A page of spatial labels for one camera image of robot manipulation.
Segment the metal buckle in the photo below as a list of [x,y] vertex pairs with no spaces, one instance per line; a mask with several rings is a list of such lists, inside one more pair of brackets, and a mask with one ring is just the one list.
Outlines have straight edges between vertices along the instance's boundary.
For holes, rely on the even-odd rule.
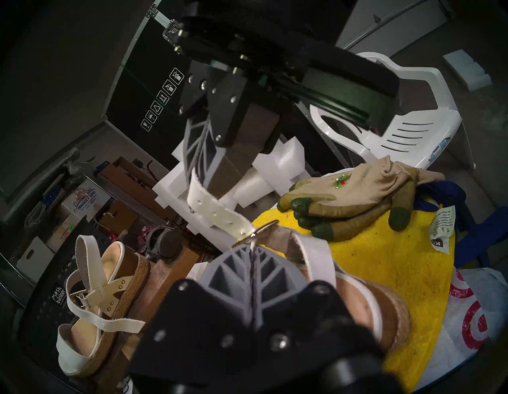
[[267,228],[273,226],[273,225],[276,225],[279,223],[279,220],[278,219],[275,219],[271,222],[268,222],[267,224],[257,228],[256,230],[254,230],[254,232],[251,234],[251,235],[248,235],[247,237],[239,240],[239,241],[236,241],[232,246],[231,248],[234,248],[238,245],[241,245],[241,244],[249,244],[251,243],[252,241],[256,242],[256,237],[258,236],[258,234],[262,233],[263,231],[265,231]]
[[79,306],[79,305],[78,305],[78,303],[76,302],[76,298],[78,298],[79,302],[81,303],[81,306],[79,306],[79,307],[80,307],[80,308],[82,308],[82,309],[85,309],[85,308],[86,308],[86,306],[85,306],[85,304],[84,304],[85,299],[84,299],[84,298],[81,298],[81,297],[80,297],[80,295],[81,295],[81,294],[86,294],[86,295],[88,295],[89,293],[90,293],[90,290],[87,290],[87,289],[85,289],[85,290],[80,290],[80,291],[76,291],[75,293],[69,294],[69,298],[71,299],[71,301],[72,301],[74,304],[76,304],[77,306]]

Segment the black panel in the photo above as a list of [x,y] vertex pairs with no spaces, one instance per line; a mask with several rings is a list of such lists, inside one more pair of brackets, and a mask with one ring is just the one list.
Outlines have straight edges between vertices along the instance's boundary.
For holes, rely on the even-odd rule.
[[[178,108],[191,61],[173,50],[162,37],[163,31],[157,21],[148,21],[124,65],[106,115],[130,140],[171,170],[178,164],[171,152],[183,139],[185,130],[185,119],[178,116]],[[180,72],[180,84],[170,77],[175,68]],[[166,80],[176,87],[172,95],[163,89]],[[165,103],[158,97],[161,91],[168,96]],[[163,108],[160,114],[150,109],[154,101]],[[141,123],[149,123],[145,118],[148,110],[157,119],[146,130]]]

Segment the white box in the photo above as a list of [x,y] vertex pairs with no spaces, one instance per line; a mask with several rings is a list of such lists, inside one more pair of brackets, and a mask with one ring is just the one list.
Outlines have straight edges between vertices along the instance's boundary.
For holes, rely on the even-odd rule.
[[90,221],[110,198],[108,193],[86,179],[62,202],[61,206],[68,214],[74,215],[79,220],[86,216],[86,220]]
[[53,252],[44,242],[39,237],[35,237],[18,260],[16,268],[37,283],[53,256]]
[[63,223],[55,229],[51,237],[47,240],[46,246],[56,253],[78,223],[79,219],[74,215],[67,216]]

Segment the gardening glove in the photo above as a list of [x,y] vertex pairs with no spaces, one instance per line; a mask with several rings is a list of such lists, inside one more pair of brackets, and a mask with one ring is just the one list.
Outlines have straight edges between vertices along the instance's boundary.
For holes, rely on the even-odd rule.
[[444,176],[421,170],[386,156],[372,164],[361,164],[351,172],[298,181],[277,204],[290,208],[298,225],[328,241],[351,239],[372,224],[394,204],[390,226],[400,231],[410,220],[416,185]]

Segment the white leather strap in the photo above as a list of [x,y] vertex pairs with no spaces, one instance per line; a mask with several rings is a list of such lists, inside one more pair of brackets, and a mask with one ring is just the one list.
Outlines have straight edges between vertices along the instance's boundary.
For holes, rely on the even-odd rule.
[[[225,208],[212,196],[199,182],[195,169],[192,170],[187,203],[201,216],[237,239],[251,235],[256,229],[247,218]],[[325,240],[300,235],[286,227],[271,226],[256,236],[256,242],[284,253],[289,261],[304,262],[311,281],[326,281],[335,288],[332,253]]]
[[89,311],[88,309],[81,309],[79,306],[74,304],[71,298],[69,297],[70,290],[76,283],[80,281],[81,277],[79,275],[78,270],[70,274],[66,280],[65,287],[67,293],[67,306],[69,307],[72,313],[74,313],[80,319],[83,319],[84,321],[93,324],[101,331],[106,332],[124,331],[131,332],[133,334],[137,334],[139,333],[139,331],[141,331],[141,329],[145,325],[144,321],[126,318],[106,320],[103,319],[102,317],[99,317],[97,314]]
[[379,303],[377,302],[376,297],[363,284],[361,279],[356,279],[356,277],[342,272],[336,272],[335,274],[338,278],[341,278],[356,287],[360,293],[362,293],[362,296],[364,296],[367,300],[370,312],[372,314],[372,333],[374,334],[374,338],[380,342],[383,336],[383,315],[381,314],[381,308],[379,307]]
[[119,299],[114,296],[119,291],[124,291],[134,276],[122,277],[109,282],[102,288],[95,289],[85,297],[80,297],[81,303],[86,308],[99,306],[103,313],[111,316],[118,305]]
[[79,235],[76,240],[76,265],[87,289],[97,289],[108,281],[101,261],[101,252],[92,235]]
[[256,239],[257,243],[284,253],[289,261],[305,263],[311,282],[321,280],[336,288],[332,252],[324,239],[308,237],[282,226],[271,226]]
[[58,350],[58,364],[66,374],[73,374],[84,368],[91,360],[91,357],[85,357],[75,351],[67,342],[72,324],[62,324],[58,327],[58,337],[56,338],[56,349]]
[[225,208],[215,197],[208,193],[199,182],[194,168],[190,177],[187,204],[202,217],[207,218],[215,226],[236,239],[249,236],[256,229],[247,218]]

